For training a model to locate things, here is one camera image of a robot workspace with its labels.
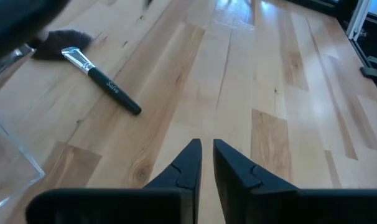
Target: black brush handle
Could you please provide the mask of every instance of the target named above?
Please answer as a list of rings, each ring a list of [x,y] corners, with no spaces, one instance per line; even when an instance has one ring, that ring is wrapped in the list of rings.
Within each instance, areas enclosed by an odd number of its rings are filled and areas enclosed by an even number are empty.
[[[141,113],[140,106],[98,68],[91,68],[88,72],[88,76],[132,114],[138,115]]]

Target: clear plastic container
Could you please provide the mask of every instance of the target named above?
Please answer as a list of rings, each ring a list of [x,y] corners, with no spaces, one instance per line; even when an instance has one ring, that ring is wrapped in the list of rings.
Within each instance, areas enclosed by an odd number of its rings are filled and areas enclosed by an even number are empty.
[[[43,170],[0,121],[0,208],[43,176]]]

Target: hardwood floor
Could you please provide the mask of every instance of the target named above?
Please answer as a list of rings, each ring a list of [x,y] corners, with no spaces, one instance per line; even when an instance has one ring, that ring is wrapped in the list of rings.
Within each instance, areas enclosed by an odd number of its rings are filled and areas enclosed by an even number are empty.
[[[73,0],[51,25],[97,37],[88,58],[140,116],[68,63],[28,60],[2,84],[1,115],[47,176],[0,223],[54,187],[140,188],[193,138],[199,223],[224,222],[214,138],[298,187],[377,188],[377,89],[336,19],[283,0],[141,4]]]

